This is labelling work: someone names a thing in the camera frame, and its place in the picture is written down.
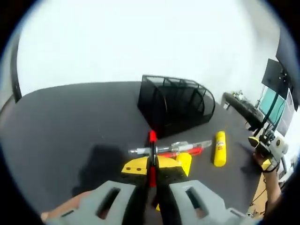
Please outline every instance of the dark gray tabletop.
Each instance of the dark gray tabletop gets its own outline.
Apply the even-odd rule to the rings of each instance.
[[[149,126],[136,104],[139,82],[54,87],[24,96],[3,122],[0,140],[11,173],[39,213],[113,180],[145,144]],[[260,172],[251,158],[250,133],[218,104],[209,123],[158,141],[191,143],[226,132],[227,163],[211,162],[214,147],[194,156],[190,178],[219,194],[227,207],[248,210]]]

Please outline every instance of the black mesh basket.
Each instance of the black mesh basket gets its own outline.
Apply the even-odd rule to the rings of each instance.
[[[158,138],[207,123],[215,106],[212,93],[195,81],[142,76],[138,107]]]

